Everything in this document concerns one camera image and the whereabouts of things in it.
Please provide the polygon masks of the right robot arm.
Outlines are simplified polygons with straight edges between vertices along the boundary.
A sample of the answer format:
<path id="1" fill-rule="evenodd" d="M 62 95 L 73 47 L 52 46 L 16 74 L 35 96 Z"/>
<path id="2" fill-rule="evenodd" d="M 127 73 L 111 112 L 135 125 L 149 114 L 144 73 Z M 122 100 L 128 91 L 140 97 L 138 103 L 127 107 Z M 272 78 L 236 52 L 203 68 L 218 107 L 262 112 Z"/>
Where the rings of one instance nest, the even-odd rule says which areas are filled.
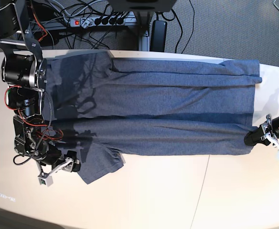
<path id="1" fill-rule="evenodd" d="M 49 100 L 46 88 L 47 61 L 40 42 L 32 33 L 29 15 L 42 28 L 30 0 L 0 0 L 0 49 L 4 52 L 0 75 L 8 85 L 5 105 L 12 110 L 17 156 L 35 160 L 39 169 L 46 165 L 51 172 L 40 171 L 39 179 L 45 182 L 59 170 L 78 172 L 81 168 L 76 152 L 66 154 L 54 146 L 63 137 L 61 130 L 49 136 L 51 120 L 44 120 L 43 102 Z"/>

